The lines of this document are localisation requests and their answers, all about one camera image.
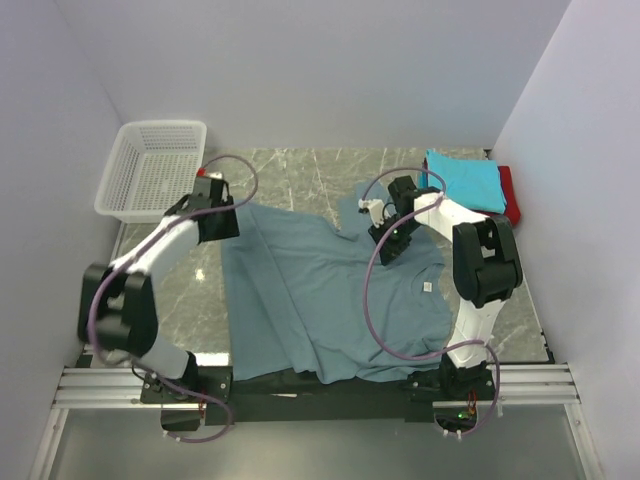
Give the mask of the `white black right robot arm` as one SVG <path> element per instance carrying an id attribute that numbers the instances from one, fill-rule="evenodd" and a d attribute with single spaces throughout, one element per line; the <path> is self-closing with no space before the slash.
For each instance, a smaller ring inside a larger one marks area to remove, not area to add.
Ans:
<path id="1" fill-rule="evenodd" d="M 440 360 L 435 391 L 455 398 L 482 385 L 496 387 L 497 374 L 487 370 L 487 363 L 497 359 L 489 342 L 499 313 L 523 281 L 509 219 L 456 203 L 445 185 L 419 189 L 409 176 L 395 178 L 388 192 L 393 212 L 380 199 L 362 196 L 358 201 L 360 212 L 371 218 L 373 259 L 384 265 L 396 260 L 421 226 L 452 246 L 452 277 L 460 301 L 451 338 L 435 354 Z"/>

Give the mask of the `grey-blue t-shirt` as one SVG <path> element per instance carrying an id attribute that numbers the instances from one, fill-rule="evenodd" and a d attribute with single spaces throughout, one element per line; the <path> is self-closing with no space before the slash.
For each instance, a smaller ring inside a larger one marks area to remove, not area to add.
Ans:
<path id="1" fill-rule="evenodd" d="M 386 191 L 357 184 L 338 224 L 255 203 L 238 210 L 240 235 L 222 244 L 236 379 L 292 369 L 325 384 L 401 380 L 448 341 L 454 316 L 438 287 L 439 248 L 417 231 L 381 265 L 358 196 Z"/>

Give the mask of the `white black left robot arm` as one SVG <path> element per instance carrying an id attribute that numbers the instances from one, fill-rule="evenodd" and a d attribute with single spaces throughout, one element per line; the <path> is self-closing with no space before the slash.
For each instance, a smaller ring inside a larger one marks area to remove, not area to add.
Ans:
<path id="1" fill-rule="evenodd" d="M 143 242 L 83 275 L 78 338 L 102 351 L 120 351 L 168 380 L 181 394 L 202 392 L 195 355 L 159 333 L 155 293 L 164 277 L 197 246 L 239 235 L 234 199 L 219 173 L 199 172 Z"/>

